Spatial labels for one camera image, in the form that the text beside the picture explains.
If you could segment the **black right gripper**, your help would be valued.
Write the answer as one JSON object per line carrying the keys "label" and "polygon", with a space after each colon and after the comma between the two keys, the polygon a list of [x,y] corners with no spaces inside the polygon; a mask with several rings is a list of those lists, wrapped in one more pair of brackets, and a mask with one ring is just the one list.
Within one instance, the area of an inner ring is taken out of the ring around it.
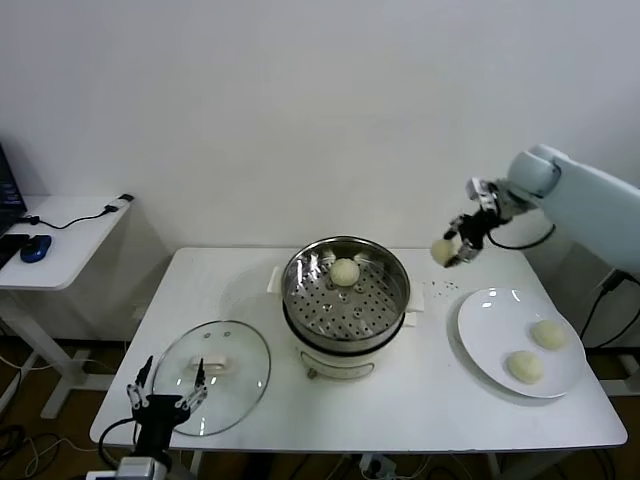
{"label": "black right gripper", "polygon": [[444,240],[450,240],[446,267],[452,268],[474,260],[479,250],[484,248],[484,239],[499,226],[500,217],[491,210],[479,209],[473,215],[459,215],[451,220],[443,234]]}

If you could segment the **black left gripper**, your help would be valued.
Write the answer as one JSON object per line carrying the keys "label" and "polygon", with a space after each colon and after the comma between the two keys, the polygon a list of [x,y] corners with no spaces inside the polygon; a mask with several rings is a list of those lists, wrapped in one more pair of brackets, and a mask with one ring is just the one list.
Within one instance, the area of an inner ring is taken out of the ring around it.
{"label": "black left gripper", "polygon": [[204,359],[198,363],[193,391],[182,398],[179,395],[151,394],[146,398],[145,385],[153,364],[149,356],[138,371],[133,383],[126,387],[132,408],[132,417],[140,425],[134,454],[160,457],[169,449],[174,429],[185,423],[191,409],[197,409],[208,394]]}

